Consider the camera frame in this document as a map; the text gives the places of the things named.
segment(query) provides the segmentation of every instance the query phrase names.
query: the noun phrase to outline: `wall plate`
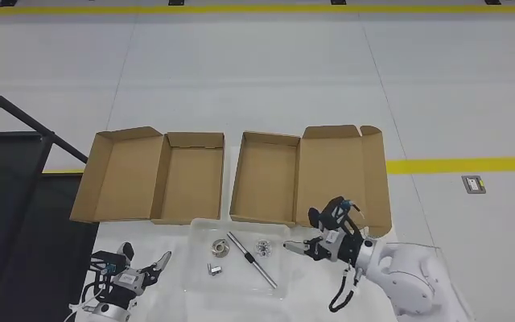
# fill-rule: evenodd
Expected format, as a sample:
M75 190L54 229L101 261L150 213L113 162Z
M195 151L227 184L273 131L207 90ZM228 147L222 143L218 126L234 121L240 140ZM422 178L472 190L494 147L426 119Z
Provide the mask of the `wall plate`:
M461 179L463 180L467 193L474 195L486 193L486 188L484 187L483 180L480 176L462 175Z

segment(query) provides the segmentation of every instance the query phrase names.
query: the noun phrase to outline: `metal rod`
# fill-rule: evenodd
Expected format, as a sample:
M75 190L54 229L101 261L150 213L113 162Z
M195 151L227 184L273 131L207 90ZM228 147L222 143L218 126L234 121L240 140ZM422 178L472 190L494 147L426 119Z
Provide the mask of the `metal rod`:
M73 155L74 157L78 158L83 163L88 162L87 156L83 155L75 147L70 145L68 142L64 141L54 132L50 131L43 124L37 122L29 114L23 112L18 106L14 105L3 96L0 96L0 107L7 111L7 113L11 114L12 116L20 120L21 122L27 124L29 127L40 132L42 136L49 137L54 142L54 144L61 147L63 150L67 151L70 155Z
M266 273L265 270L263 270L263 268L261 267L261 265L259 265L258 262L256 262L256 259L252 256L252 254L250 254L246 249L245 247L240 243L240 241L237 240L237 238L233 235L233 233L231 232L228 232L227 233L227 237L229 237L229 239L231 240L231 242L234 243L234 245L236 245L236 247L241 250L241 252L243 253L243 255L245 256L246 260L251 263L252 265L254 265L254 267L256 267L256 270L259 272L259 274L262 275L263 278L266 279L266 281L268 282L268 284L270 284L272 286L273 289L276 289L277 288L277 284L274 282L274 280Z

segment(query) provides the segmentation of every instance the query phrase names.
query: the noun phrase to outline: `white table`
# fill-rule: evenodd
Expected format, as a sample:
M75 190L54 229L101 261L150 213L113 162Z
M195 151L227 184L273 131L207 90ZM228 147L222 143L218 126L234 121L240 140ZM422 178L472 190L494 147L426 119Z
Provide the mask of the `white table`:
M239 147L226 148L225 184L221 206L221 220L229 218L230 195L236 174ZM130 309L131 322L189 321L205 322L290 322L290 321L397 321L383 291L362 279L351 303L333 314L329 302L340 288L346 264L329 261L314 262L307 256L291 256L291 279L286 298L267 299L231 294L212 296L181 287L181 276L187 251L188 226L154 225L149 221L109 222L100 224L94 251L114 252L123 242L131 242L134 259L131 266L140 268L160 259L171 250L172 257L159 281L139 296L137 305ZM291 237L303 240L308 229L292 229ZM395 242L394 230L384 239ZM85 283L93 281L89 272ZM76 321L85 321L89 313L78 312Z

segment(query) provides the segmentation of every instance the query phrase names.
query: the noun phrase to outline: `yellow tape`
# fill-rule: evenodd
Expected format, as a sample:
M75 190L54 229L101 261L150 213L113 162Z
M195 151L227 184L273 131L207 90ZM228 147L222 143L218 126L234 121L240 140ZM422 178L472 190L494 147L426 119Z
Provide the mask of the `yellow tape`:
M84 173L84 169L68 169L68 170L45 170L43 173L48 174L74 174L74 173Z
M12 6L0 8L0 15L15 14L512 14L515 6Z
M416 175L448 172L515 171L514 158L415 159L386 161L390 175ZM43 173L82 173L82 169L46 170Z

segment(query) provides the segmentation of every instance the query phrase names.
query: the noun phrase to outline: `open cardboard box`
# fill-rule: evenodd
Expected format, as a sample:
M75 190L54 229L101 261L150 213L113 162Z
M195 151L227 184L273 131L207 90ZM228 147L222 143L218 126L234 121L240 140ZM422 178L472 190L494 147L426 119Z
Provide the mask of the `open cardboard box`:
M311 207L336 196L354 201L351 218L373 236L391 227L382 132L373 126L310 126L302 138L245 132L230 214L235 221L310 226Z
M222 133L162 135L151 127L100 132L70 219L179 225L218 219L224 148Z

